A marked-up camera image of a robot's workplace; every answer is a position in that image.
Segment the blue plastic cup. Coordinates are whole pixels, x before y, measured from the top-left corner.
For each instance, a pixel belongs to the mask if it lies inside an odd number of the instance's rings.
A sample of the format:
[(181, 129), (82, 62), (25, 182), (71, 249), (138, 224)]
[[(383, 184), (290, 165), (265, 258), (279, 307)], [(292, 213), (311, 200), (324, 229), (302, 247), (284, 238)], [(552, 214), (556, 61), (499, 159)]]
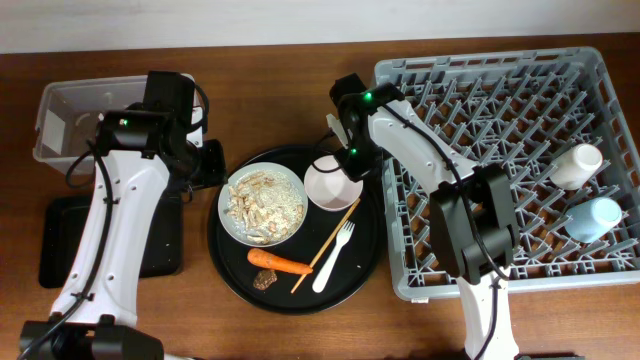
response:
[(622, 220), (622, 209), (607, 197), (598, 197), (570, 208), (571, 221), (565, 226), (568, 235), (581, 243), (592, 243)]

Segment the pink small bowl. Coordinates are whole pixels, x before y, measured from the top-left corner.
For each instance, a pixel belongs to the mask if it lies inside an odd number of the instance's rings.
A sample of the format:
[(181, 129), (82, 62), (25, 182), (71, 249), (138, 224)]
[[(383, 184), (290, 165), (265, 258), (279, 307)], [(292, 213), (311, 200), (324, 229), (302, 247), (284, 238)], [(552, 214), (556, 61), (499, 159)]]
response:
[(304, 189), (307, 197), (318, 207), (330, 212), (349, 208), (363, 192), (364, 182), (351, 181), (345, 173), (338, 169), (333, 155), (325, 155), (316, 159), (304, 175)]

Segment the cream paper cup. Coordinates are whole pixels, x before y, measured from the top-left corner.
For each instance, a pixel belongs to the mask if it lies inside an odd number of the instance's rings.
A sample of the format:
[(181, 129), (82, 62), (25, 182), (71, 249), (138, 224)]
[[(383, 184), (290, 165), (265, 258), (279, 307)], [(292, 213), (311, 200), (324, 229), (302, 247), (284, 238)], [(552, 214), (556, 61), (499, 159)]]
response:
[(580, 189), (601, 167), (603, 155), (591, 144), (579, 144), (557, 157), (551, 182), (564, 190)]

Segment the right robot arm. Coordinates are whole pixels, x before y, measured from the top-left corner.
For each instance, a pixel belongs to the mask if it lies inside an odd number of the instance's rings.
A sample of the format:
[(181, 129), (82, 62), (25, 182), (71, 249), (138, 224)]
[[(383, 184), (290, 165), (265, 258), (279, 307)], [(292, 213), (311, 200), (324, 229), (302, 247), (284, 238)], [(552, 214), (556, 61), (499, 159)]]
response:
[(338, 115), (328, 126), (342, 145), (333, 154), (337, 170), (357, 182), (389, 154), (427, 194), (430, 247), (459, 288), (467, 357), (516, 358), (508, 281), (519, 225), (503, 168), (453, 150), (390, 83), (368, 88), (351, 74), (329, 96)]

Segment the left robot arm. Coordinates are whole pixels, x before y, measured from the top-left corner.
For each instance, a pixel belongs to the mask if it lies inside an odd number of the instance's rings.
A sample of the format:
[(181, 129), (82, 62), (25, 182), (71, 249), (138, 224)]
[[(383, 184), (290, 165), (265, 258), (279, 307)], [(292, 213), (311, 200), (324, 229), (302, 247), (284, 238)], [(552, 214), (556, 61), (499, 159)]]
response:
[(136, 328), (139, 273), (162, 195), (227, 180), (220, 142), (191, 137), (208, 113), (156, 101), (105, 114), (88, 144), (94, 191), (78, 251), (48, 320), (24, 324), (21, 358), (166, 358), (162, 342)]

